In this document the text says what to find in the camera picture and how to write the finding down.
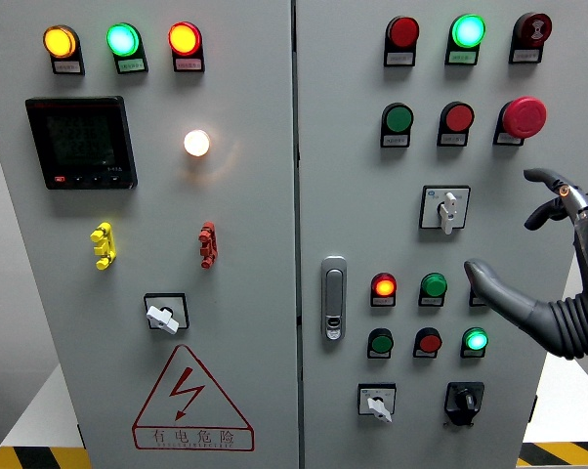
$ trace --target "white switch knob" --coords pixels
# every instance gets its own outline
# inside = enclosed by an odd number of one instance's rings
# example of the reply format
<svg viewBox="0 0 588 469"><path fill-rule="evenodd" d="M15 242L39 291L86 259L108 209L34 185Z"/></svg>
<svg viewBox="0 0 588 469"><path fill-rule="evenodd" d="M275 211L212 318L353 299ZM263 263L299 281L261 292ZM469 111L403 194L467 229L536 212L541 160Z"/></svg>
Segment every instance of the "white switch knob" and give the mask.
<svg viewBox="0 0 588 469"><path fill-rule="evenodd" d="M368 407L376 418L385 423L392 423L392 415L385 408L382 400L368 398Z"/></svg>
<svg viewBox="0 0 588 469"><path fill-rule="evenodd" d="M452 233L457 216L457 197L447 192L440 205L441 229L447 235Z"/></svg>
<svg viewBox="0 0 588 469"><path fill-rule="evenodd" d="M160 310L151 306L147 311L147 319L151 327L165 330L169 334L176 334L179 329L179 323L173 320L172 312L167 309Z"/></svg>

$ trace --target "digital meter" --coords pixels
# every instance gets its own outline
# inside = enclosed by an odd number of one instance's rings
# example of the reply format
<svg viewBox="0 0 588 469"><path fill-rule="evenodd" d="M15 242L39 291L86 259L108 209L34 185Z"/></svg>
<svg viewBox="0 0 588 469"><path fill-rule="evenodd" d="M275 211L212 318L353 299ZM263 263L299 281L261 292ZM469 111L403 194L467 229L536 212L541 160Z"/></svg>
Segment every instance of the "digital meter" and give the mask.
<svg viewBox="0 0 588 469"><path fill-rule="evenodd" d="M137 183L120 96L25 101L47 189L131 189Z"/></svg>

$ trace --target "black robotic arm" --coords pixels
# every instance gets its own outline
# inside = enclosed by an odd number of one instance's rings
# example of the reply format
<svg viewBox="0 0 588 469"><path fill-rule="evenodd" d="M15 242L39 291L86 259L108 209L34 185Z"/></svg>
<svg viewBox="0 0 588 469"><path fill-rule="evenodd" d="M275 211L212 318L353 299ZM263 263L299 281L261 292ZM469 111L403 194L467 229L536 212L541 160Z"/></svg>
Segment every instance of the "black robotic arm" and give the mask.
<svg viewBox="0 0 588 469"><path fill-rule="evenodd" d="M525 170L525 178L542 182L557 197L535 210L525 227L541 228L548 220L569 218L583 291L565 301L538 301L503 283L485 262L464 264L475 294L535 339L548 352L568 360L588 355L588 193L549 169Z"/></svg>

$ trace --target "white indicator light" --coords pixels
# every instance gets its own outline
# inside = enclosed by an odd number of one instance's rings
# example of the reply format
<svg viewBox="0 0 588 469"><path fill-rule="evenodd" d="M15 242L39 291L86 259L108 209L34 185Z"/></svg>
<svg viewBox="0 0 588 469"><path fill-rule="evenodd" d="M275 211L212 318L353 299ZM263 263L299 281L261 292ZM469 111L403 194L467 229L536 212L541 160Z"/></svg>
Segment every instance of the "white indicator light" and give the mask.
<svg viewBox="0 0 588 469"><path fill-rule="evenodd" d="M192 156L202 156L209 150L209 136L202 130L192 130L184 138L184 147Z"/></svg>

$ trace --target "yellow and black floor stripe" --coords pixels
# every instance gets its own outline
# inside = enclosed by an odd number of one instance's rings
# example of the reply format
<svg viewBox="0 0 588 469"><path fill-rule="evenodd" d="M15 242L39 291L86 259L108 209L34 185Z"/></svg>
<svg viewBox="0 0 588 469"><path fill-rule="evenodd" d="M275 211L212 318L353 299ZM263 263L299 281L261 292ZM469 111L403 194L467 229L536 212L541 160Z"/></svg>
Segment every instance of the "yellow and black floor stripe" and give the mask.
<svg viewBox="0 0 588 469"><path fill-rule="evenodd" d="M84 448L0 447L0 469L92 469Z"/></svg>
<svg viewBox="0 0 588 469"><path fill-rule="evenodd" d="M588 442L524 443L518 459L523 466L588 466Z"/></svg>

